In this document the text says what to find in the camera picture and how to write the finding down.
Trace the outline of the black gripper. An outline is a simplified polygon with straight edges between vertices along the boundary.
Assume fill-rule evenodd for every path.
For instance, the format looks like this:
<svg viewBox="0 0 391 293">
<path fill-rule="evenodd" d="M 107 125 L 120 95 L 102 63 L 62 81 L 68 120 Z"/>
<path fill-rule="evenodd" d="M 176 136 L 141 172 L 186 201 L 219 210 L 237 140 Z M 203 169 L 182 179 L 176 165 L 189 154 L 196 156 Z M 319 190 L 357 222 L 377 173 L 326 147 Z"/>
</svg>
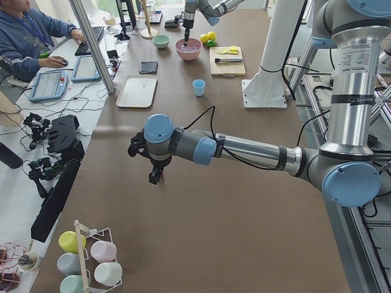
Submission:
<svg viewBox="0 0 391 293">
<path fill-rule="evenodd" d="M 149 152 L 147 148 L 146 139 L 144 136 L 144 129 L 138 132 L 130 140 L 130 145 L 128 147 L 128 155 L 130 157 L 135 157 L 137 154 L 140 154 L 143 157 L 149 158 Z M 148 175 L 149 183 L 157 185 L 161 179 L 163 179 L 163 168 L 154 167 L 153 170 Z"/>
<path fill-rule="evenodd" d="M 182 12 L 183 17 L 183 27 L 185 28 L 185 37 L 184 37 L 184 45 L 188 45 L 190 29 L 193 28 L 194 25 L 194 13 L 191 12 Z"/>
</svg>

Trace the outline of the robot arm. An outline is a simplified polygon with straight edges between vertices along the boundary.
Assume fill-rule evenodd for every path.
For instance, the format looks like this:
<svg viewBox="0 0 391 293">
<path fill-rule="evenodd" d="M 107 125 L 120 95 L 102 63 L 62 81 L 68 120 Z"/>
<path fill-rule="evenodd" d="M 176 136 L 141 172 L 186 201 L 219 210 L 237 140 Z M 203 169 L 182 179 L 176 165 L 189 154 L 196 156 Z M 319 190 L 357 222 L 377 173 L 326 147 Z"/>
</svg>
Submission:
<svg viewBox="0 0 391 293">
<path fill-rule="evenodd" d="M 337 51 L 327 139 L 318 150 L 191 130 L 155 114 L 131 139 L 128 154 L 150 160 L 153 184 L 173 156 L 201 165 L 208 165 L 214 157 L 226 157 L 262 170 L 286 171 L 310 182 L 340 206 L 363 206 L 381 188 L 367 140 L 381 42 L 389 34 L 389 1 L 315 3 L 309 45 Z"/>
<path fill-rule="evenodd" d="M 184 46 L 188 45 L 190 30 L 194 27 L 196 11 L 199 11 L 211 26 L 219 22 L 219 18 L 235 9 L 243 0 L 220 1 L 211 6 L 207 0 L 186 0 L 184 11 L 181 13 L 185 29 Z"/>
</svg>

